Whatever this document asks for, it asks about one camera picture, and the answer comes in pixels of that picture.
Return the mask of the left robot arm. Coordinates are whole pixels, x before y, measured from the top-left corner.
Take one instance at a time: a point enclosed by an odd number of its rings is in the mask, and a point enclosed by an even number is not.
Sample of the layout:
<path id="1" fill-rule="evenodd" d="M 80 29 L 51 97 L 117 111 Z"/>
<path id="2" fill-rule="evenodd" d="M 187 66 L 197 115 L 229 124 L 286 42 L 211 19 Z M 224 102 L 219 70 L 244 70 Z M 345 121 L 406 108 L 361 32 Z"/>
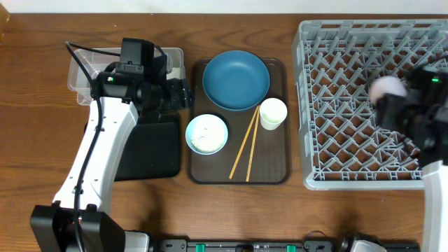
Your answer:
<path id="1" fill-rule="evenodd" d="M 161 179 L 180 171 L 174 117 L 137 122 L 133 103 L 100 97 L 75 162 L 50 206 L 37 205 L 30 225 L 42 251 L 151 251 L 151 237 L 126 231 L 110 216 L 114 181 Z"/>

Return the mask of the pink cup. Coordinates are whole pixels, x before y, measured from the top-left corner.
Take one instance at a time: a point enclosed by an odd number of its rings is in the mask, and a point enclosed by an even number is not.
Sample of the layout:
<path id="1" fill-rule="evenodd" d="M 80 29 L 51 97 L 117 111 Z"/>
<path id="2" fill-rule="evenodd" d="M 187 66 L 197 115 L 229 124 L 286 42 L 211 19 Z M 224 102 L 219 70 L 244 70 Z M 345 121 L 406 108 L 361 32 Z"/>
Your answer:
<path id="1" fill-rule="evenodd" d="M 369 98 L 373 105 L 387 94 L 406 97 L 407 90 L 400 79 L 392 76 L 378 78 L 370 85 Z"/>

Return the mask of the white napkin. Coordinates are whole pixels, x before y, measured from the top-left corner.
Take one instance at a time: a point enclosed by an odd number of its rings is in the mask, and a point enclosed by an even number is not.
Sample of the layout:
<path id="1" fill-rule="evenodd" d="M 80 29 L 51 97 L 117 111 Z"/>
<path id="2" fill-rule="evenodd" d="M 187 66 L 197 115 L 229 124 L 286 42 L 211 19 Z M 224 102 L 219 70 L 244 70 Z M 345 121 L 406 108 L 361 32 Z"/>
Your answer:
<path id="1" fill-rule="evenodd" d="M 167 57 L 167 80 L 179 79 L 181 77 L 181 68 L 179 63 L 171 56 Z"/>

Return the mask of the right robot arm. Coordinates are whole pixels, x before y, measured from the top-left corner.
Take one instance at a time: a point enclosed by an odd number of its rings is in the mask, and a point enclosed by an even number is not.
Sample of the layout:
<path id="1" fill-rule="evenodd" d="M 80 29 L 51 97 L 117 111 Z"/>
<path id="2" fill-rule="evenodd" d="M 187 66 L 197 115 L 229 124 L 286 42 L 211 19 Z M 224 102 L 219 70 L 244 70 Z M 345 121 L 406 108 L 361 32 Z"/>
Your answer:
<path id="1" fill-rule="evenodd" d="M 407 83 L 392 76 L 370 85 L 378 125 L 407 137 L 419 149 L 425 197 L 422 251 L 447 252 L 447 73 L 426 65 Z"/>

